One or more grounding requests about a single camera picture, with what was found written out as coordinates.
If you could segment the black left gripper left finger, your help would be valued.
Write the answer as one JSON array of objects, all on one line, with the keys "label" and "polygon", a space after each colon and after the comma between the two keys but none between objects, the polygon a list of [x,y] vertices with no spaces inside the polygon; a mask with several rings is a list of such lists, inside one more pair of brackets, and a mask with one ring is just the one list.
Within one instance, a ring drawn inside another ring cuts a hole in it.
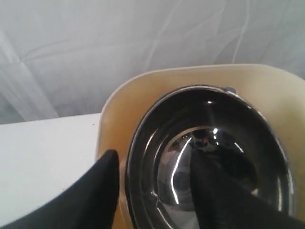
[{"label": "black left gripper left finger", "polygon": [[119,197],[116,150],[103,156],[71,187],[5,229],[110,229]]}]

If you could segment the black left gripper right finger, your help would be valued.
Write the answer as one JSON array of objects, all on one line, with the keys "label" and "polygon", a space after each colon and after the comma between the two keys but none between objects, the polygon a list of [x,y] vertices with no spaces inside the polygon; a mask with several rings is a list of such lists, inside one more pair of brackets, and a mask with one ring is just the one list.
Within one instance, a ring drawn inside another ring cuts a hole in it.
[{"label": "black left gripper right finger", "polygon": [[286,215],[244,190],[206,154],[193,151],[190,188],[201,229],[303,229]]}]

